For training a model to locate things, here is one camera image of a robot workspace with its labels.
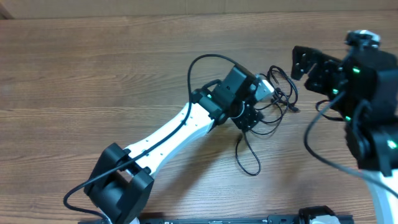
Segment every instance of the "green led light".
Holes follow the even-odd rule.
[[[390,147],[390,149],[396,149],[397,144],[394,141],[388,140],[387,145]]]
[[[354,68],[353,68],[353,72],[354,72],[355,74],[359,74],[361,71],[360,71],[360,69],[359,69],[358,67],[354,67]]]

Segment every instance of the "black metal bracket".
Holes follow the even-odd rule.
[[[111,144],[99,157],[90,178],[131,160],[129,153],[128,149],[122,150],[116,143]],[[127,170],[134,175],[130,182],[120,173],[114,172],[84,189],[94,205],[100,208],[113,224],[133,221],[144,209],[154,184],[148,167],[141,168],[134,162]]]
[[[193,91],[192,103],[199,103],[206,109],[209,117],[215,120],[215,125],[231,118],[239,129],[246,132],[263,118],[261,112],[254,109],[257,103],[255,93],[260,82],[259,77],[245,68],[235,66],[213,91],[208,89],[208,85]]]
[[[344,77],[340,76],[340,59],[323,54],[317,49],[301,46],[294,47],[292,54],[291,77],[300,80],[307,73],[308,79],[304,84],[306,89],[333,97],[333,89],[339,90],[345,84]]]

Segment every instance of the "wooden table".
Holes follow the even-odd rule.
[[[396,11],[0,21],[0,223],[91,217],[64,208],[64,194],[88,178],[106,146],[136,142],[180,111],[195,57],[218,53],[254,73],[271,65],[290,73],[295,45],[343,57],[346,31],[355,29],[381,34],[382,48],[398,54]],[[205,59],[195,66],[192,85],[224,78],[230,68]],[[239,130],[229,121],[160,171],[145,212],[261,217],[328,205],[353,214],[356,223],[374,223],[366,184],[304,149],[314,104],[325,97],[296,83],[301,112],[287,113],[273,136],[248,137],[262,162],[257,177],[238,167]],[[266,115],[275,118],[277,111]],[[342,123],[323,119],[310,142],[321,155],[355,167],[344,135]],[[248,148],[242,144],[239,150],[243,164],[256,170]],[[94,208],[83,192],[70,201]]]

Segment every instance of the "robotic arm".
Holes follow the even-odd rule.
[[[133,176],[128,182],[118,172],[113,172],[84,188],[87,196],[111,223],[131,223],[140,214],[148,201],[158,171],[187,144],[223,124],[228,118],[242,131],[250,130],[263,118],[261,112],[254,109],[254,105],[272,97],[274,88],[266,80],[253,75],[239,64],[234,64],[223,81],[214,80],[193,91],[191,102],[147,138],[125,149],[113,143],[103,151],[91,173],[91,179],[129,161],[131,165],[125,170]],[[208,88],[212,85],[216,86],[210,91]],[[177,132],[146,153],[182,122],[184,124]]]
[[[350,32],[345,43],[351,49],[343,60],[296,46],[291,77],[307,73],[306,89],[333,101],[331,109],[345,119],[347,146],[362,170],[357,176],[375,180],[367,183],[377,222],[398,223],[398,66],[394,55],[379,50],[379,41],[367,30]]]

